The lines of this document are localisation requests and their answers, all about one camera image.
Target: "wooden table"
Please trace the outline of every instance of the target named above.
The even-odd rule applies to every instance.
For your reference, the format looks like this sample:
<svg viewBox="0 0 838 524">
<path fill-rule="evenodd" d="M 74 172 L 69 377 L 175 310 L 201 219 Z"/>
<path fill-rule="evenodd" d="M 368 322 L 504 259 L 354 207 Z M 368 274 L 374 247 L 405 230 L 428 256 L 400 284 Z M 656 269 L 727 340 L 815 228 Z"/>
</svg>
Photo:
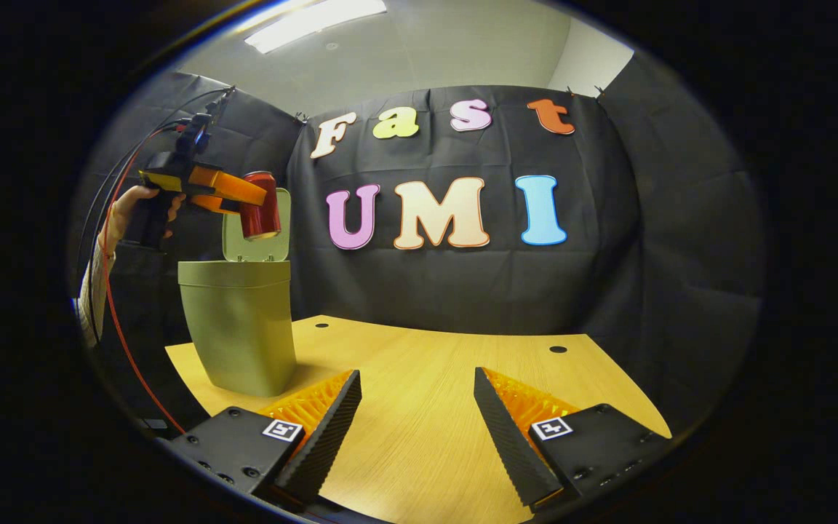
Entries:
<svg viewBox="0 0 838 524">
<path fill-rule="evenodd" d="M 322 323 L 328 326 L 316 327 Z M 210 415 L 229 405 L 257 411 L 359 369 L 363 398 L 319 494 L 382 520 L 515 524 L 532 517 L 474 401 L 476 366 L 578 408 L 607 402 L 671 437 L 658 409 L 586 335 L 465 335 L 317 316 L 293 322 L 293 341 L 297 370 L 288 390 L 271 398 L 213 386 L 193 344 L 169 346 L 167 354 Z"/>
</svg>

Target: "hand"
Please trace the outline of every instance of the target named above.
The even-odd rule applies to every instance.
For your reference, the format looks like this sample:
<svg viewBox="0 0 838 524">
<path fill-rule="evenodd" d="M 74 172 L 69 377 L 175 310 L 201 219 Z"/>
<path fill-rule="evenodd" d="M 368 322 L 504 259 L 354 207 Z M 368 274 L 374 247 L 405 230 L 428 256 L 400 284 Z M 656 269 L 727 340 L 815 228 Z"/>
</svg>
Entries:
<svg viewBox="0 0 838 524">
<path fill-rule="evenodd" d="M 99 238 L 99 245 L 104 246 L 103 252 L 107 256 L 112 256 L 114 252 L 116 252 L 116 246 L 119 244 L 120 239 L 125 236 L 125 230 L 127 229 L 127 225 L 131 221 L 131 213 L 134 210 L 135 203 L 140 199 L 153 199 L 156 197 L 157 194 L 160 193 L 160 189 L 149 189 L 146 186 L 134 186 L 122 196 L 119 196 L 119 199 L 114 202 L 112 205 L 111 211 L 109 213 L 109 220 L 103 226 L 103 230 L 100 232 Z M 180 193 L 177 195 L 173 202 L 170 203 L 170 209 L 167 210 L 167 222 L 173 222 L 174 219 L 177 217 L 177 210 L 180 209 L 180 206 L 183 205 L 183 200 L 186 199 L 186 195 L 184 193 Z M 164 231 L 164 238 L 169 239 L 173 236 L 173 231 L 167 229 Z"/>
</svg>

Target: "black fabric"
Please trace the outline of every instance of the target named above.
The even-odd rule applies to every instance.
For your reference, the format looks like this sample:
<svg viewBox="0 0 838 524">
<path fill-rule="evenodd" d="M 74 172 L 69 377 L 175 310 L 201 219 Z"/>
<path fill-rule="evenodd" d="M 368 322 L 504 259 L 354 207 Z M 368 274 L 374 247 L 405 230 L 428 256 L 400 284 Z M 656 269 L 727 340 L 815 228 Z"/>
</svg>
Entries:
<svg viewBox="0 0 838 524">
<path fill-rule="evenodd" d="M 575 133 L 559 135 L 540 125 L 526 104 L 544 98 L 568 109 L 562 119 L 575 125 Z M 449 110 L 470 99 L 488 104 L 492 123 L 456 132 Z M 417 111 L 419 132 L 375 138 L 379 113 L 397 106 Z M 310 159 L 317 126 L 350 111 L 358 119 L 335 152 Z M 514 181 L 525 175 L 556 178 L 556 213 L 566 242 L 522 241 L 526 204 Z M 288 176 L 294 318 L 328 314 L 463 333 L 621 334 L 618 341 L 638 333 L 639 202 L 626 154 L 595 99 L 491 86 L 418 90 L 354 104 L 308 120 Z M 396 185 L 425 182 L 441 202 L 453 180 L 465 176 L 485 182 L 480 213 L 490 243 L 458 248 L 426 239 L 419 249 L 396 249 L 402 214 Z M 375 235 L 362 249 L 339 249 L 329 235 L 326 196 L 351 193 L 346 225 L 356 231 L 355 191 L 366 183 L 381 186 Z M 419 233 L 425 236 L 422 228 Z"/>
<path fill-rule="evenodd" d="M 641 335 L 626 358 L 613 356 L 678 435 L 722 396 L 755 332 L 765 285 L 758 193 L 719 125 L 652 57 L 637 51 L 599 103 L 642 210 Z"/>
<path fill-rule="evenodd" d="M 102 216 L 91 219 L 97 219 L 97 223 L 90 222 L 87 228 L 89 234 L 84 237 L 83 259 L 77 265 L 76 246 L 87 209 L 110 169 L 130 146 L 180 104 L 220 87 L 227 86 L 193 74 L 162 74 L 147 82 L 119 109 L 112 125 L 104 130 L 99 146 L 93 150 L 73 199 L 67 267 L 76 268 L 79 273 L 66 275 L 70 289 L 79 289 L 84 266 L 89 260 L 86 248 L 92 242 L 92 235 L 99 230 L 97 223 L 102 223 Z M 196 100 L 172 118 L 201 112 L 217 97 L 218 94 L 212 94 Z M 200 160 L 237 176 L 252 170 L 270 170 L 277 181 L 283 183 L 285 167 L 300 127 L 302 123 L 292 116 L 237 90 L 217 125 L 210 130 L 212 140 Z M 137 168 L 148 162 L 152 153 L 172 148 L 175 136 L 175 133 L 161 134 L 144 147 L 119 193 L 139 183 Z M 207 414 L 183 384 L 164 349 L 164 346 L 191 340 L 177 284 L 177 262 L 223 259 L 222 215 L 195 205 L 184 205 L 170 229 L 174 232 L 173 237 L 161 245 L 165 253 L 119 245 L 110 283 L 119 322 L 133 358 L 164 407 L 188 429 L 205 420 Z M 103 344 L 96 357 L 110 381 L 119 388 L 119 394 L 138 416 L 165 418 L 134 375 L 108 307 L 103 320 Z M 170 429 L 166 437 L 177 433 Z"/>
</svg>

